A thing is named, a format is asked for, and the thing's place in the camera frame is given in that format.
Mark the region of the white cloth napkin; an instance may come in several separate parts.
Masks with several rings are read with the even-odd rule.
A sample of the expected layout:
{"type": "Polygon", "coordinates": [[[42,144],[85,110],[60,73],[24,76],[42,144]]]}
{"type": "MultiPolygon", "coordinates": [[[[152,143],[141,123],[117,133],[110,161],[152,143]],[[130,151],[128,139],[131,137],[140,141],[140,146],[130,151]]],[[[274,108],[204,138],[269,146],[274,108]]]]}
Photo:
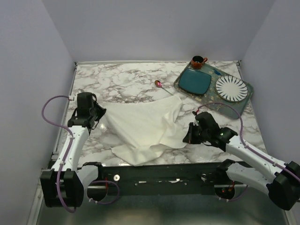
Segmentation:
{"type": "Polygon", "coordinates": [[[181,106],[177,96],[148,103],[106,103],[109,127],[124,141],[112,153],[136,166],[159,158],[165,150],[185,147],[187,131],[175,122],[181,106]]]}

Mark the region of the iridescent rainbow spoon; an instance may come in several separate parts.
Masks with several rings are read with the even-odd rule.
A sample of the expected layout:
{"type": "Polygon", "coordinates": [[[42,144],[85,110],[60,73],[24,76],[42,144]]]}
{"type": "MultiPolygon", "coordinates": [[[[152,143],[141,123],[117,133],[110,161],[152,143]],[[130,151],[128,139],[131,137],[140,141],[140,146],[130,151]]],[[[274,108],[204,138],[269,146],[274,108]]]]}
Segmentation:
{"type": "Polygon", "coordinates": [[[164,91],[166,91],[168,94],[170,94],[171,96],[173,96],[173,94],[171,92],[169,92],[167,89],[165,89],[162,85],[162,83],[159,80],[155,80],[154,84],[156,87],[163,89],[164,91]]]}

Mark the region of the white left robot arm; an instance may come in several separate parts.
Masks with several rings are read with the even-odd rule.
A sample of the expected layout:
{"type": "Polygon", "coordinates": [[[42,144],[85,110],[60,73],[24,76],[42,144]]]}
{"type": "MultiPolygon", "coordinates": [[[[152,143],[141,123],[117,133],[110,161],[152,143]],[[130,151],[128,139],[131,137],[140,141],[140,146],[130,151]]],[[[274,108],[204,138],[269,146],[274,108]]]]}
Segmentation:
{"type": "Polygon", "coordinates": [[[78,168],[80,154],[90,133],[97,126],[106,109],[97,103],[90,92],[77,95],[77,108],[66,126],[68,135],[64,146],[50,170],[43,171],[40,183],[47,207],[63,207],[74,213],[80,207],[89,184],[99,185],[104,174],[100,163],[92,162],[78,168]]]}

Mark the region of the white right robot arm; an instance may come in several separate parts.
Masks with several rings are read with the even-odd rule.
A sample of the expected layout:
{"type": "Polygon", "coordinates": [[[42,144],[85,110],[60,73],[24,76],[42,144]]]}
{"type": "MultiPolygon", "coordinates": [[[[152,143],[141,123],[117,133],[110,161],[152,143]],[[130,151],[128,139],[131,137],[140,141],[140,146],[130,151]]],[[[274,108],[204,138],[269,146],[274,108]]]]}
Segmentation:
{"type": "Polygon", "coordinates": [[[237,181],[266,194],[283,210],[290,210],[300,199],[300,166],[291,161],[276,159],[244,141],[241,133],[228,127],[220,128],[208,112],[193,112],[195,121],[189,124],[183,142],[209,143],[212,147],[243,160],[244,167],[233,160],[225,160],[216,171],[218,182],[237,181]]]}

